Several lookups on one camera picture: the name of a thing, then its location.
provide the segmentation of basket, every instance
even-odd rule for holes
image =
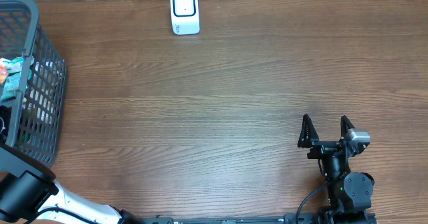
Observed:
[[[33,0],[0,0],[0,58],[23,57],[15,96],[2,100],[5,144],[53,164],[58,151],[67,83],[64,60],[39,25]],[[0,87],[0,96],[4,85]]]

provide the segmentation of gray plastic basket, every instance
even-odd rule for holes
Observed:
[[[0,103],[11,111],[6,145],[50,166],[60,139],[66,65],[40,27],[33,0],[0,0],[0,57],[19,56],[24,63],[16,97]]]

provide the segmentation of wood grain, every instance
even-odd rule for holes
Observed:
[[[379,223],[428,218],[428,0],[201,0],[181,37],[168,1],[39,7],[70,70],[66,188],[141,217],[295,212],[322,183],[302,115],[335,140],[346,114]]]

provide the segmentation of wooden table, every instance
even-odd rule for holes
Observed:
[[[175,36],[169,2],[40,3],[70,80],[60,183],[141,217],[283,215],[322,184],[296,146],[309,113],[372,142],[379,223],[428,218],[428,0],[200,0]],[[311,200],[304,212],[325,205]]]

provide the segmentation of wooden surface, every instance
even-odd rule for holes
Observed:
[[[70,80],[58,180],[141,217],[283,215],[322,184],[296,146],[309,113],[372,142],[379,223],[428,218],[428,0],[201,0],[174,36],[169,2],[40,3]],[[311,200],[304,211],[326,204]]]

